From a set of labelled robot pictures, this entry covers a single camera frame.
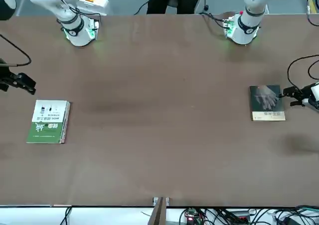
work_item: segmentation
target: chair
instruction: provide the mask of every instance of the chair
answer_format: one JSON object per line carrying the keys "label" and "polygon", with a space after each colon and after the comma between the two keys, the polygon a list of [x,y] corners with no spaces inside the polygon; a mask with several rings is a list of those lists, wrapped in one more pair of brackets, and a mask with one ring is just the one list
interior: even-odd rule
{"label": "chair", "polygon": [[[197,10],[197,7],[198,7],[200,1],[201,1],[201,0],[198,0],[197,5],[196,5],[196,7],[195,7],[195,11]],[[178,6],[178,0],[169,0],[169,1],[168,1],[168,6],[177,8],[177,6]],[[209,9],[209,6],[206,4],[206,0],[204,0],[204,11],[208,11],[208,9]]]}

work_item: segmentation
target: yellow stripe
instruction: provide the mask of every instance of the yellow stripe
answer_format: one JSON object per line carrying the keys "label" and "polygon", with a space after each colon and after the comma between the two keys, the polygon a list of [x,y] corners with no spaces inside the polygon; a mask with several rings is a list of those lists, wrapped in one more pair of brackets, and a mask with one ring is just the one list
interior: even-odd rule
{"label": "yellow stripe", "polygon": [[317,13],[315,3],[313,0],[309,0],[309,6],[310,6],[310,12],[311,13]]}

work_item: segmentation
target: green book cover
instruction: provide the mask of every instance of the green book cover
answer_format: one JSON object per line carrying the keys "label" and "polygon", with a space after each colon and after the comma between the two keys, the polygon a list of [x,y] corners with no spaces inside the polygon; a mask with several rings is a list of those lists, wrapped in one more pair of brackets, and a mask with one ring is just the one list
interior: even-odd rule
{"label": "green book cover", "polygon": [[253,121],[285,121],[280,85],[250,86],[250,107]]}
{"label": "green book cover", "polygon": [[37,100],[27,143],[64,143],[69,108],[65,100]]}

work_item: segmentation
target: table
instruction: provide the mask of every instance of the table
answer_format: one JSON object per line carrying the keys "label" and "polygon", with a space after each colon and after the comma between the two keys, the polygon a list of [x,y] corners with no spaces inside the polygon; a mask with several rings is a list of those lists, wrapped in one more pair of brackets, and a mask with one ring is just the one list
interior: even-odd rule
{"label": "table", "polygon": [[[317,53],[304,15],[265,16],[248,46],[200,15],[106,17],[84,48],[53,17],[0,31],[33,59],[12,71],[37,82],[34,96],[0,93],[0,204],[318,204],[318,114],[287,98],[286,122],[252,122],[248,97],[250,85],[288,87],[289,63]],[[0,45],[6,62],[25,60]],[[293,66],[299,86],[312,62]],[[72,102],[66,144],[25,143],[36,99]]]}

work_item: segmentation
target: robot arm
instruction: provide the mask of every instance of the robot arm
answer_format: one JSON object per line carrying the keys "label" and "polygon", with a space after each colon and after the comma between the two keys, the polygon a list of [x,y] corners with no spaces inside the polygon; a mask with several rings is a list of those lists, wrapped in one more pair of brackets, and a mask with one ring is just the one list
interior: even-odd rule
{"label": "robot arm", "polygon": [[286,88],[279,97],[283,98],[286,96],[296,99],[296,101],[290,103],[290,106],[307,106],[319,112],[319,82],[308,85],[302,89],[298,89],[295,86]]}
{"label": "robot arm", "polygon": [[259,24],[264,17],[269,0],[244,0],[245,10],[225,23],[226,36],[237,44],[249,44],[257,35]]}
{"label": "robot arm", "polygon": [[[16,8],[15,0],[0,0],[0,20],[10,19]],[[31,63],[30,57],[14,45],[11,41],[5,38],[2,34],[0,37],[11,44],[13,47],[17,48],[21,53],[23,53],[29,62],[24,64],[7,64],[0,58],[0,90],[7,91],[9,86],[21,88],[28,91],[30,94],[35,93],[35,81],[32,80],[24,73],[14,74],[9,70],[9,67],[25,66]]]}
{"label": "robot arm", "polygon": [[76,9],[79,0],[30,0],[49,11],[63,27],[74,46],[85,46],[97,37],[99,23]]}

